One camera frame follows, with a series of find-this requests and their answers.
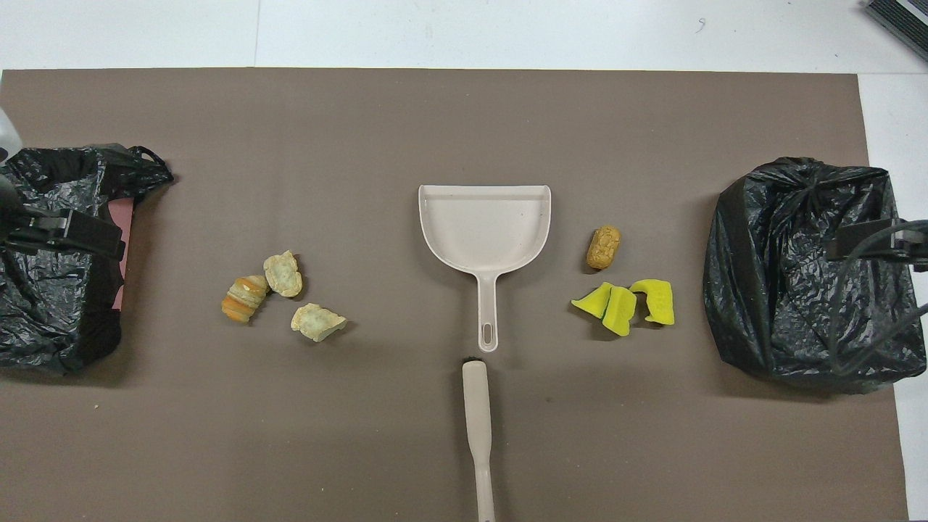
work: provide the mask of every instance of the trash bag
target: trash bag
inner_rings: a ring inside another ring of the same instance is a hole
[[[718,198],[702,277],[706,318],[721,359],[789,385],[865,394],[925,370],[915,320],[853,371],[837,372],[828,346],[835,297],[837,353],[852,359],[916,310],[909,268],[862,260],[836,288],[842,262],[826,260],[840,226],[897,217],[889,175],[810,158],[761,165]]]
[[[174,180],[150,150],[109,144],[77,149],[23,149],[0,175],[25,205],[74,209],[112,222],[107,202],[140,198]],[[0,367],[76,372],[120,342],[119,261],[97,254],[0,246]]]

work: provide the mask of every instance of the brown mat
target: brown mat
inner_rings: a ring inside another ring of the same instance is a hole
[[[701,303],[717,194],[781,155],[866,164],[854,76],[689,72],[5,72],[32,146],[145,145],[178,182],[137,210],[119,350],[2,374],[17,520],[469,520],[460,363],[476,286],[419,230],[434,184],[549,184],[548,245],[500,280],[497,517],[906,517],[892,390],[810,397],[721,363]],[[624,233],[584,269],[592,230]],[[299,255],[250,327],[232,281]],[[614,338],[572,309],[673,282],[677,325]],[[290,331],[319,303],[352,325]]]

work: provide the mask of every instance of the brush handle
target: brush handle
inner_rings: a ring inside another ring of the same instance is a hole
[[[490,386],[486,365],[481,360],[465,362],[464,415],[467,417],[467,441],[473,455],[477,482],[477,514],[480,522],[496,522],[493,512],[493,484],[490,480],[490,448],[493,430],[490,425]]]
[[[496,278],[494,275],[477,277],[477,345],[489,353],[499,345],[496,334]]]

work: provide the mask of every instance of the dustpan pan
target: dustpan pan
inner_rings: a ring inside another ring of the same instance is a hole
[[[436,257],[477,278],[477,344],[492,352],[499,343],[496,279],[527,265],[545,246],[551,190],[422,185],[419,221]]]

